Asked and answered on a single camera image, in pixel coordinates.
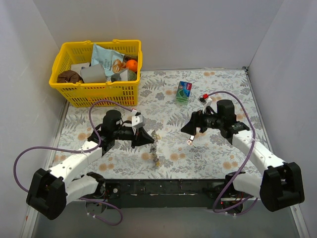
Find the large metal key ring disc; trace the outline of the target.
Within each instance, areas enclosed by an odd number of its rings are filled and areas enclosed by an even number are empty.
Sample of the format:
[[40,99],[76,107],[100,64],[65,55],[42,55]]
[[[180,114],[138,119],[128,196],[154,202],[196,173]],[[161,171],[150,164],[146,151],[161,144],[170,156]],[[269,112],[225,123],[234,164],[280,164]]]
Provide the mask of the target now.
[[151,145],[150,153],[152,155],[152,160],[154,162],[154,165],[156,166],[156,162],[159,161],[159,157],[157,155],[158,135],[156,134],[155,130],[152,131],[151,136],[154,139],[154,143]]

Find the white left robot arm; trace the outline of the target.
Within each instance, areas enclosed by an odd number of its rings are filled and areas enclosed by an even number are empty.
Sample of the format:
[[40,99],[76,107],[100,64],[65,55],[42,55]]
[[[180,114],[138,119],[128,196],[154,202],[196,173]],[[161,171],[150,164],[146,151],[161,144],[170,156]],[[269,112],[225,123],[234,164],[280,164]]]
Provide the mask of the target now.
[[64,161],[48,170],[38,169],[32,178],[26,203],[50,220],[56,219],[66,205],[81,197],[104,198],[107,193],[103,176],[89,172],[77,175],[92,162],[107,153],[117,140],[130,141],[135,148],[153,144],[154,139],[144,130],[144,116],[132,110],[131,120],[123,121],[121,113],[109,110],[80,147]]

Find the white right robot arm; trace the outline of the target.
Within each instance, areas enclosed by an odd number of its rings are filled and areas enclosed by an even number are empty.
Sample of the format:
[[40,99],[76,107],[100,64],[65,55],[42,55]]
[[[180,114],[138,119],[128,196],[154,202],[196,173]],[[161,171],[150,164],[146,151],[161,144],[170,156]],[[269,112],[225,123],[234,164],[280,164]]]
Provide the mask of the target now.
[[225,193],[235,197],[239,193],[259,198],[265,208],[274,212],[304,202],[304,187],[300,167],[287,163],[257,142],[255,131],[237,120],[235,107],[231,100],[217,102],[217,110],[211,108],[212,99],[207,94],[199,98],[203,109],[193,112],[189,122],[181,132],[190,135],[192,143],[196,133],[208,128],[218,129],[223,138],[246,155],[246,160],[261,173],[261,178],[252,178],[242,169],[228,174],[224,188],[218,195]]

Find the green blue sponge pack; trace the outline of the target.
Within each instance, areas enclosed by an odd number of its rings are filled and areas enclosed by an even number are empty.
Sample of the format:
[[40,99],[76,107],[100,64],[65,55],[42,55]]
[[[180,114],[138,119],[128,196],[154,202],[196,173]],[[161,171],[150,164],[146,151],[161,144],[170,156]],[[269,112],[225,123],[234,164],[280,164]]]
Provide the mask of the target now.
[[176,102],[188,103],[191,95],[192,83],[180,81],[176,90]]

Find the floral patterned table mat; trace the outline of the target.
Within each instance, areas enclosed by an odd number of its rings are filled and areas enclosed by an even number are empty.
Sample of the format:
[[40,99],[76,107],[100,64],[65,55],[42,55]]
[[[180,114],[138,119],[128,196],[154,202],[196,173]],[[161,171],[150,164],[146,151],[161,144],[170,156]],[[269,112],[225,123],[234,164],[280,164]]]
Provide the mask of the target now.
[[[180,81],[192,83],[189,102],[176,102]],[[245,155],[224,139],[218,130],[197,133],[192,145],[180,131],[191,113],[202,108],[198,97],[212,93],[212,107],[217,101],[230,99],[239,121],[252,124],[257,141],[270,143],[257,110],[245,70],[167,70],[142,71],[137,110],[145,117],[145,130],[158,135],[156,167],[150,145],[132,148],[130,142],[117,141],[102,158],[81,174],[95,172],[107,179],[222,179],[237,171]]]

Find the yellow plastic shopping basket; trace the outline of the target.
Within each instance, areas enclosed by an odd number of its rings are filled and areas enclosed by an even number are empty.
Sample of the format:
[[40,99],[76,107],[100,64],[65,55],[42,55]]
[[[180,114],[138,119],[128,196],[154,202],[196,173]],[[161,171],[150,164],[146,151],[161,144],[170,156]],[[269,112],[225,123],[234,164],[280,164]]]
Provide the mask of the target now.
[[142,42],[114,39],[111,42],[96,42],[96,44],[122,54],[137,56],[137,79],[123,82],[58,83],[57,77],[61,73],[70,70],[73,64],[88,62],[93,52],[92,41],[65,42],[53,63],[50,87],[56,89],[74,107],[89,107],[98,100],[112,100],[124,106],[137,105],[140,71],[143,64]]

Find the green avocado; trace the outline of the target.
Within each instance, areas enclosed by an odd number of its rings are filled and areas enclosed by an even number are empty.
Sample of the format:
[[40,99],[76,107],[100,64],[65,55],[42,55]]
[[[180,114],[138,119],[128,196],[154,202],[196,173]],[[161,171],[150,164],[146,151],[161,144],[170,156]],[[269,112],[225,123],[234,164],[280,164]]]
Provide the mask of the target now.
[[128,81],[135,81],[137,80],[137,73],[131,71],[131,70],[128,70],[128,74],[127,74],[127,80]]

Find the grey cardboard box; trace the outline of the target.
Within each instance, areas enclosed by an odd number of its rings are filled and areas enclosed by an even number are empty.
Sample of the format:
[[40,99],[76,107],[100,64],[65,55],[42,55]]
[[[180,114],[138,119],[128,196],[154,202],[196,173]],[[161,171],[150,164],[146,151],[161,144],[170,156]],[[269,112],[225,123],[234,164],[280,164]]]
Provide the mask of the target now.
[[81,69],[80,75],[84,83],[105,83],[107,80],[104,67],[101,64]]

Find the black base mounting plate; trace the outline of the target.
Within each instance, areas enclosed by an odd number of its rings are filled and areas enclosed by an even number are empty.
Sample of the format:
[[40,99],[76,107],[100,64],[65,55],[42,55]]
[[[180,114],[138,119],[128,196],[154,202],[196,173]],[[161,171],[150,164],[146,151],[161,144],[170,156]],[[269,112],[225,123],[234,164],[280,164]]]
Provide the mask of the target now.
[[225,187],[225,179],[106,179],[101,192],[84,198],[118,208],[207,208]]

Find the orange fruit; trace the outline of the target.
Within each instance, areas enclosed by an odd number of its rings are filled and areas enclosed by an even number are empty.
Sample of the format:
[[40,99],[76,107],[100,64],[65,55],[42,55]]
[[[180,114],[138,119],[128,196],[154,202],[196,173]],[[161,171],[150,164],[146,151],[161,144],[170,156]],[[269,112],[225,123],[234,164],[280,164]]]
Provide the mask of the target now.
[[134,59],[130,59],[126,62],[125,64],[126,68],[129,69],[130,71],[136,73],[138,70],[138,62]]

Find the white carton in basket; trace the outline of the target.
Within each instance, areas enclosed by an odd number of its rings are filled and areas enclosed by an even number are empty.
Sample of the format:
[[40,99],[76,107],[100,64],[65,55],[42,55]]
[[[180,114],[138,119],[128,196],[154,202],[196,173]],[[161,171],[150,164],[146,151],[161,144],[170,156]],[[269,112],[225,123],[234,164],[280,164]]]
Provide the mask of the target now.
[[70,70],[76,72],[77,74],[81,74],[81,70],[90,67],[89,62],[72,64]]

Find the light blue chips bag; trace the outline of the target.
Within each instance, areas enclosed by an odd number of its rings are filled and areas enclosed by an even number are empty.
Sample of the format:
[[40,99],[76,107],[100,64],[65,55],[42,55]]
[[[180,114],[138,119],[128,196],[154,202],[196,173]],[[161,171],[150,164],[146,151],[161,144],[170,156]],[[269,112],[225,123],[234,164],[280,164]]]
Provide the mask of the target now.
[[97,64],[104,68],[106,77],[111,77],[125,69],[124,54],[93,44],[91,66]]

